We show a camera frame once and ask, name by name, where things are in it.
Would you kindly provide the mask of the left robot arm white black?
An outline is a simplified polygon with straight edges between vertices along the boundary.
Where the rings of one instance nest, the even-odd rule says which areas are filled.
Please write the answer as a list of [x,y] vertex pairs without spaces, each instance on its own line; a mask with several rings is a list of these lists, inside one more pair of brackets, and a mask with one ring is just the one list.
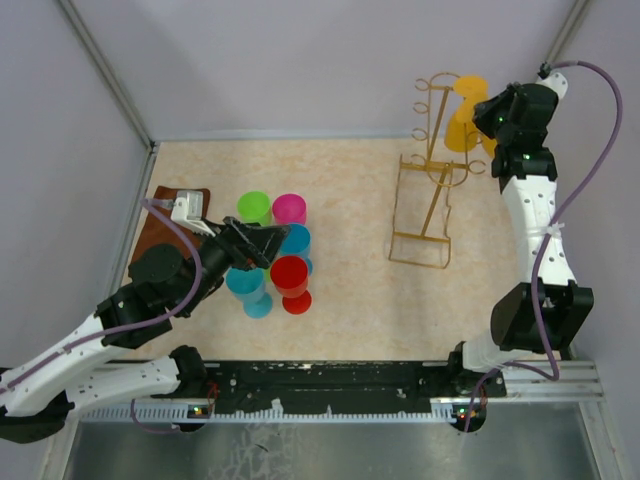
[[174,317],[189,317],[231,268],[270,267],[290,233],[227,217],[184,257],[178,247],[148,248],[129,266],[130,283],[102,301],[67,337],[26,364],[1,372],[1,437],[29,444],[59,432],[86,411],[150,396],[201,394],[208,372],[196,348],[179,346],[135,367],[100,372],[103,364],[168,333]]

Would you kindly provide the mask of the yellow wine glass back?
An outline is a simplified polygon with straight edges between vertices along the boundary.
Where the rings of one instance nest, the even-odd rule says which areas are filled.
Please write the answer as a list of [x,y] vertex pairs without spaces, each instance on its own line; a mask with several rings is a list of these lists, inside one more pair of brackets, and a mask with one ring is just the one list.
[[444,144],[456,153],[475,148],[479,130],[473,123],[475,106],[488,99],[488,82],[481,76],[459,77],[453,84],[453,92],[462,98],[461,104],[450,118],[445,131]]

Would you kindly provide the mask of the red wine glass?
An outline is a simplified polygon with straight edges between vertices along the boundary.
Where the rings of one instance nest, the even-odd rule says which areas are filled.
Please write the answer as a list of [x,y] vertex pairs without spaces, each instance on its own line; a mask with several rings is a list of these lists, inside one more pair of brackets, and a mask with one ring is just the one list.
[[270,278],[282,296],[282,306],[286,312],[301,315],[310,309],[312,296],[308,291],[309,268],[303,258],[281,256],[272,265]]

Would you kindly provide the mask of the yellow wine glass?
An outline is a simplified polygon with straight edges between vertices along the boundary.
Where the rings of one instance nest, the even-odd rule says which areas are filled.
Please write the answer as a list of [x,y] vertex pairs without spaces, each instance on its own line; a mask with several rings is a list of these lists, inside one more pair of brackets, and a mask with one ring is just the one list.
[[489,138],[484,133],[480,133],[481,145],[483,150],[489,157],[494,157],[495,148],[497,146],[497,141],[495,139]]
[[461,104],[450,118],[445,131],[444,144],[456,153],[475,148],[479,130],[473,123],[475,106],[488,99],[488,82],[481,76],[459,77],[453,84],[453,92],[462,98]]

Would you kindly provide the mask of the yellow wine glass front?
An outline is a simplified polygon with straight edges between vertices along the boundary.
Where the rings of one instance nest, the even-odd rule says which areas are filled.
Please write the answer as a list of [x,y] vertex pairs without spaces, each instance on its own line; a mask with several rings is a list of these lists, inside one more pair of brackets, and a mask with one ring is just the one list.
[[497,146],[497,141],[495,139],[489,138],[484,133],[480,133],[481,145],[483,150],[489,157],[494,157],[495,148]]

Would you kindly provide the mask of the green wine glass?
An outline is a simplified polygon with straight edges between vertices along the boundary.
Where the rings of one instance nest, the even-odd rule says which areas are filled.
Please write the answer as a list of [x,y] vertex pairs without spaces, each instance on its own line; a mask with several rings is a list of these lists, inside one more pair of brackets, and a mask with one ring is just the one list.
[[272,222],[271,200],[263,191],[243,194],[236,203],[237,212],[245,223],[269,226]]

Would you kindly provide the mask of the blue wine glass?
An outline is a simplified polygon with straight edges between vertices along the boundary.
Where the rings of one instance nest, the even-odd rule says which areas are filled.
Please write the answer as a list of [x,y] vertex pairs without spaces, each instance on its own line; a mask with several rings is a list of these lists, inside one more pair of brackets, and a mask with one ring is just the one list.
[[313,262],[310,258],[312,236],[308,228],[299,223],[291,223],[290,231],[280,247],[280,255],[293,255],[302,258],[308,267],[309,274],[313,273]]
[[242,303],[244,313],[253,319],[261,319],[270,314],[273,299],[266,290],[263,269],[240,270],[230,269],[225,277],[225,284],[232,295]]

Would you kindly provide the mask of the pink wine glass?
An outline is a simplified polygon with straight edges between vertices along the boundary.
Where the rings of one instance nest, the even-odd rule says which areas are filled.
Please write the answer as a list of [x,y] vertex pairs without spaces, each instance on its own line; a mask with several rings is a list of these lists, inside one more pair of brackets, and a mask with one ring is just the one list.
[[307,220],[307,203],[295,193],[278,196],[272,204],[272,214],[277,224],[302,224]]

